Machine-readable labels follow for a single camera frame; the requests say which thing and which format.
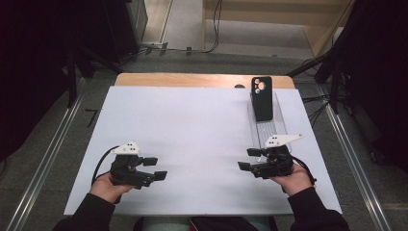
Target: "black sleeve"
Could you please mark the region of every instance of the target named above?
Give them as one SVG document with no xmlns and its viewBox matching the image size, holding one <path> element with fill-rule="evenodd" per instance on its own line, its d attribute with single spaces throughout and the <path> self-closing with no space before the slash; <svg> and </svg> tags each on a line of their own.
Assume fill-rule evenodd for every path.
<svg viewBox="0 0 408 231">
<path fill-rule="evenodd" d="M 313 187 L 289 197 L 288 200 L 294 214 L 292 231 L 349 230 L 341 214 L 324 207 Z"/>
<path fill-rule="evenodd" d="M 53 231 L 109 231 L 115 205 L 88 193 L 71 218 L 60 220 Z"/>
</svg>

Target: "gray floor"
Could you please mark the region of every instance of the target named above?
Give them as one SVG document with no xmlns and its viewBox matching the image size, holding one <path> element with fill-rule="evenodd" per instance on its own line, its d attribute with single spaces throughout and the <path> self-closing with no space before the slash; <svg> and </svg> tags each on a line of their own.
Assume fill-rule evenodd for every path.
<svg viewBox="0 0 408 231">
<path fill-rule="evenodd" d="M 177 4 L 183 5 L 183 0 L 174 0 L 173 4 L 172 12 L 181 15 L 177 13 L 180 8 L 176 8 L 176 6 Z M 177 37 L 172 35 L 171 33 L 180 27 L 170 24 L 171 18 L 164 38 L 169 43 L 169 46 L 176 44 L 176 41 L 180 42 L 180 47 L 194 46 L 200 43 L 196 39 L 190 39 L 189 36 L 182 37 L 179 34 Z M 271 25 L 253 26 L 263 28 Z M 260 44 L 259 41 L 263 38 L 256 40 L 251 35 L 248 35 L 246 38 L 239 38 L 240 40 L 238 41 L 232 38 L 225 38 L 225 36 L 231 33 L 234 34 L 233 25 L 229 29 L 225 28 L 225 31 L 220 29 L 223 39 L 214 54 L 193 54 L 187 57 L 186 54 L 176 51 L 168 51 L 164 56 L 159 56 L 159 53 L 153 52 L 150 55 L 139 55 L 123 68 L 128 72 L 285 74 L 301 65 L 305 59 L 312 57 L 310 50 L 304 44 L 304 38 L 295 31 L 296 26 L 291 28 L 278 27 L 280 28 L 279 30 L 287 30 L 287 34 L 276 32 L 273 35 L 279 34 L 282 37 L 283 35 L 293 35 L 293 38 L 285 40 L 279 37 L 273 38 L 273 35 L 269 37 L 272 40 L 288 42 L 285 45 L 282 45 L 282 43 L 279 45 L 279 42 L 268 44 L 268 40 L 265 39 L 262 42 L 265 43 L 265 46 L 270 47 L 270 49 L 258 50 L 259 47 L 257 48 L 256 46 Z M 261 32 L 263 30 L 257 32 L 251 31 L 252 34 L 257 35 L 260 35 Z M 253 46 L 254 40 L 257 41 L 258 45 Z M 28 214 L 22 230 L 50 230 L 58 220 L 64 218 L 64 206 L 96 122 L 95 120 L 89 126 L 92 113 L 87 112 L 87 109 L 100 110 L 109 86 L 115 83 L 115 76 L 110 70 L 102 69 L 98 70 L 92 80 L 87 80 L 86 88 L 82 91 L 84 97 L 78 112 L 66 133 L 56 160 L 48 173 L 33 208 Z M 295 87 L 299 89 L 303 97 L 319 94 L 318 86 L 306 74 L 297 76 L 294 78 L 294 82 Z M 24 145 L 8 158 L 6 171 L 0 176 L 0 230 L 6 230 L 12 219 L 20 197 L 31 182 L 41 162 L 41 158 L 46 153 L 48 145 L 64 117 L 66 102 L 67 94 L 63 95 L 55 103 Z M 307 103 L 305 108 L 308 114 L 310 114 L 320 105 L 321 102 Z M 406 184 L 408 182 L 408 174 L 394 165 L 380 166 L 373 163 L 370 158 L 370 150 L 364 142 L 354 119 L 343 110 L 341 105 L 339 113 L 354 150 L 384 209 L 386 218 L 393 230 L 406 230 L 408 226 L 408 220 L 406 219 L 408 216 L 408 184 Z M 344 217 L 348 221 L 350 229 L 375 230 L 367 205 L 350 171 L 327 113 L 321 114 L 314 126 L 314 131 L 323 159 L 329 170 L 329 175 L 338 192 Z M 112 220 L 112 230 L 131 230 L 136 219 L 114 217 Z M 276 219 L 280 230 L 289 230 L 290 224 L 293 222 L 292 216 L 280 216 Z"/>
</svg>

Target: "black curtain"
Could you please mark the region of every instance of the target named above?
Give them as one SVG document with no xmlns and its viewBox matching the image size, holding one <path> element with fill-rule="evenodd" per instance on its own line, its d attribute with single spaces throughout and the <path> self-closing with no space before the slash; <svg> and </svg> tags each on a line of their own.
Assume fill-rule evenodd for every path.
<svg viewBox="0 0 408 231">
<path fill-rule="evenodd" d="M 344 47 L 346 88 L 383 135 L 372 147 L 408 171 L 408 2 L 371 0 L 358 10 Z"/>
<path fill-rule="evenodd" d="M 27 139 L 67 89 L 62 2 L 2 1 L 0 13 L 0 161 Z"/>
</svg>

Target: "wooden table edge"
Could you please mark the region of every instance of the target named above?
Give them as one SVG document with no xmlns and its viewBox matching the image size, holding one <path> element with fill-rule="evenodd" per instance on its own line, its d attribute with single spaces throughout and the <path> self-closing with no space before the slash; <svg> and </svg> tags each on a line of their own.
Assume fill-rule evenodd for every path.
<svg viewBox="0 0 408 231">
<path fill-rule="evenodd" d="M 250 88 L 253 77 L 270 76 L 276 89 L 294 89 L 293 79 L 284 75 L 237 75 L 196 73 L 121 73 L 115 86 L 233 88 L 242 85 Z"/>
</svg>

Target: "white table surface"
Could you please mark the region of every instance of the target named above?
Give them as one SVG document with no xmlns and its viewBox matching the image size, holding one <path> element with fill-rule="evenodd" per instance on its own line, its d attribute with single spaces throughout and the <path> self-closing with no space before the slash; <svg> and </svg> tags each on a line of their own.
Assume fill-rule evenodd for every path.
<svg viewBox="0 0 408 231">
<path fill-rule="evenodd" d="M 297 90 L 274 90 L 292 154 L 305 162 L 328 209 L 342 212 Z M 97 163 L 111 147 L 135 141 L 142 157 L 157 157 L 151 172 L 165 181 L 122 196 L 115 213 L 135 216 L 269 216 L 291 214 L 287 195 L 271 180 L 241 171 L 254 163 L 247 89 L 111 87 L 96 123 L 64 214 L 72 215 L 90 188 Z M 110 169 L 109 155 L 99 172 Z"/>
</svg>

